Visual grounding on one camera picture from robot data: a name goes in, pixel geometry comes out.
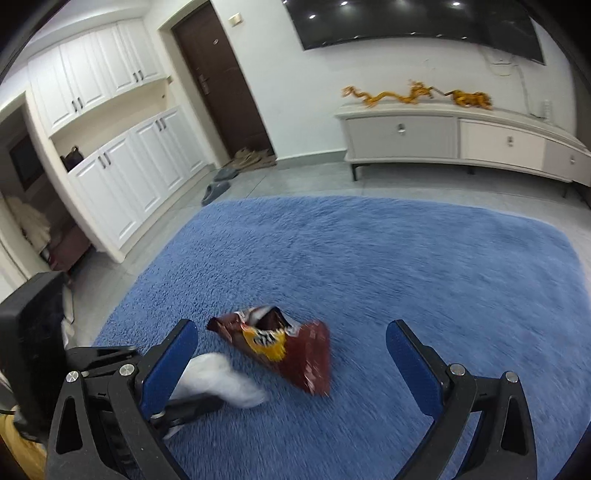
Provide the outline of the clear white plastic bag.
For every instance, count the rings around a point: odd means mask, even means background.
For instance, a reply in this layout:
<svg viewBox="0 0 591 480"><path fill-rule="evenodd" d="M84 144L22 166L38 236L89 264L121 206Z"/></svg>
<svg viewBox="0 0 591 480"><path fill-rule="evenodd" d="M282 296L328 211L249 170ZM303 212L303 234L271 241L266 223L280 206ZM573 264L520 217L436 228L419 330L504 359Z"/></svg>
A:
<svg viewBox="0 0 591 480"><path fill-rule="evenodd" d="M232 368L228 357L207 353L192 358L180 376L165 408L164 439L186 424L214 413L224 405L250 409L267 400L266 391Z"/></svg>

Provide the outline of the dark brown snack bag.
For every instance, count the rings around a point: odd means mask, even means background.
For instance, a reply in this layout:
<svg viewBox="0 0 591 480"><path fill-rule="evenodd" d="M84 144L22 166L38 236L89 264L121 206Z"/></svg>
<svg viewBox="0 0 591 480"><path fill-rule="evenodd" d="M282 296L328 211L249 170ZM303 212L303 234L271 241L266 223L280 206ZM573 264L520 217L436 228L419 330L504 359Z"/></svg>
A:
<svg viewBox="0 0 591 480"><path fill-rule="evenodd" d="M322 321L298 322L276 306L212 317L206 329L304 392L331 392L331 336Z"/></svg>

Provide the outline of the blue fluffy blanket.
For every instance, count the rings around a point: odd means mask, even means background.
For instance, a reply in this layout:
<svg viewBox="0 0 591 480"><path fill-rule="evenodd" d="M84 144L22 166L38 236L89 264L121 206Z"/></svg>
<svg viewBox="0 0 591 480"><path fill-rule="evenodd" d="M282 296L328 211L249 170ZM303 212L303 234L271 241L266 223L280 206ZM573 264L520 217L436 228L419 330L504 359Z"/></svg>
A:
<svg viewBox="0 0 591 480"><path fill-rule="evenodd" d="M331 393L311 396L202 330L266 390L183 428L169 449L193 479L391 479L430 426L385 340L402 319L476 375L516 372L538 475L554 478L590 421L590 301L568 238L529 218L363 197L224 201L202 209L139 276L97 337L159 343L178 320L274 305L331 333Z"/></svg>

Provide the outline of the grey slipper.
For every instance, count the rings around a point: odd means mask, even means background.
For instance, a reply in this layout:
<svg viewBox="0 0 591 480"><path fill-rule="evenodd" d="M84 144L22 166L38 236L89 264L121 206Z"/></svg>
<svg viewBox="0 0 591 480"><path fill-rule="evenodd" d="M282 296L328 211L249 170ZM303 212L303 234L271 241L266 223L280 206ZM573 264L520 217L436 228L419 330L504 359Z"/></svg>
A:
<svg viewBox="0 0 591 480"><path fill-rule="evenodd" d="M213 180L214 180L214 182L229 181L229 180L235 179L235 177L237 177L238 175L239 175L238 169L224 167L224 168L219 169L215 173Z"/></svg>
<svg viewBox="0 0 591 480"><path fill-rule="evenodd" d="M231 187L228 180L214 182L209 184L204 192L204 197L201 199L201 205L207 206L221 197Z"/></svg>

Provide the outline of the beige shoes by door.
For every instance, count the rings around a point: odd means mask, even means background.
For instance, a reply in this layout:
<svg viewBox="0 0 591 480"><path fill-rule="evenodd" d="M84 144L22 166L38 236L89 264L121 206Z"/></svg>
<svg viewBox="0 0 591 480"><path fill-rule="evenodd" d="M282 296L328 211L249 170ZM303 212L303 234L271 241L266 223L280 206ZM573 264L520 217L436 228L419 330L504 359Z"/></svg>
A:
<svg viewBox="0 0 591 480"><path fill-rule="evenodd" d="M270 150L249 150L243 148L235 153L228 163L228 168L238 170L239 173L276 166L276 155Z"/></svg>

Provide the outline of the dark brown entrance door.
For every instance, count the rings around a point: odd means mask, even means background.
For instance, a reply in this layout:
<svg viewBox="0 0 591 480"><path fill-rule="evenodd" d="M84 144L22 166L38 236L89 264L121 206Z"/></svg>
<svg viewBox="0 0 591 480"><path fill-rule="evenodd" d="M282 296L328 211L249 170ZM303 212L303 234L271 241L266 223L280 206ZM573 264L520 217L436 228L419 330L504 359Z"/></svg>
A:
<svg viewBox="0 0 591 480"><path fill-rule="evenodd" d="M211 2L172 28L193 81L229 155L242 149L273 152L249 85Z"/></svg>

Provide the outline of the white low tv cabinet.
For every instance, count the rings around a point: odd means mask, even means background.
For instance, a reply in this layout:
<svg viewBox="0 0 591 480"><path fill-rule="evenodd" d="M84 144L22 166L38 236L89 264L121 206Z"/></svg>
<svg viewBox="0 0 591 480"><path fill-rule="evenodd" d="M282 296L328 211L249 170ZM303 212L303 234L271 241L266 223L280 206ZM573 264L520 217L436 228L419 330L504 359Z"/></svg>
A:
<svg viewBox="0 0 591 480"><path fill-rule="evenodd" d="M590 151L568 132L506 110L443 103L345 105L335 113L352 173L363 165L428 163L514 171L590 185Z"/></svg>

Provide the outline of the golden tiger figurine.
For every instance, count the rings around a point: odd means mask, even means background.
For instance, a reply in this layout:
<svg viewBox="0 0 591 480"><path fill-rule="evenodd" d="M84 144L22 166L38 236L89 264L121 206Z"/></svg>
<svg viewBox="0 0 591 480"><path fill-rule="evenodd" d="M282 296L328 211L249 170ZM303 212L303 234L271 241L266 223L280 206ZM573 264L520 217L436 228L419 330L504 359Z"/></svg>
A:
<svg viewBox="0 0 591 480"><path fill-rule="evenodd" d="M444 96L450 97L457 106L463 108L493 109L491 97L484 92L469 93L456 89L444 93Z"/></svg>

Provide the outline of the golden dragon figurine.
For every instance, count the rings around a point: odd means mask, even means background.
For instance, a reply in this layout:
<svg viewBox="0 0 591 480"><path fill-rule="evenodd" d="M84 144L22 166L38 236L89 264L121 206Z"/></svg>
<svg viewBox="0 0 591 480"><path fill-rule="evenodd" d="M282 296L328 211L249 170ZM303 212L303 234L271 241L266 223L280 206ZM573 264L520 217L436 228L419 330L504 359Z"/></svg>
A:
<svg viewBox="0 0 591 480"><path fill-rule="evenodd" d="M373 95L355 86L346 86L342 88L342 97L355 97L362 101L366 107L373 108L382 100L386 99L394 99L403 104L417 104L419 99L423 97L433 99L432 91L433 87L428 87L423 82L412 81L410 92L407 95L400 95L393 91L383 91L377 95Z"/></svg>

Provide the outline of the white wall cabinets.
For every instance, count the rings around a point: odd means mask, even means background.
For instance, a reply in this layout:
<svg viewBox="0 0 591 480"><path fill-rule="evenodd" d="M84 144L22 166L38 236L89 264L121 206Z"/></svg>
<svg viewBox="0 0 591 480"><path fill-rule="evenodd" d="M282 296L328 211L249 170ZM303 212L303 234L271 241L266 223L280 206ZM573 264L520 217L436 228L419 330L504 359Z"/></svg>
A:
<svg viewBox="0 0 591 480"><path fill-rule="evenodd" d="M60 199L116 262L213 166L161 34L141 18L32 55L1 84L1 116L17 108Z"/></svg>

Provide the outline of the wall mounted black television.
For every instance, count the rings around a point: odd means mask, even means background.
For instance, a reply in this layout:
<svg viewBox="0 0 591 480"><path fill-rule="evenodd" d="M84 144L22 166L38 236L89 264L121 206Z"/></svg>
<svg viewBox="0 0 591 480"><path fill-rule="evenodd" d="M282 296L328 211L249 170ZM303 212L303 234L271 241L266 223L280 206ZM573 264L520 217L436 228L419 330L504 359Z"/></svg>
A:
<svg viewBox="0 0 591 480"><path fill-rule="evenodd" d="M518 1L284 1L306 50L353 41L434 38L467 42L545 63L533 21Z"/></svg>

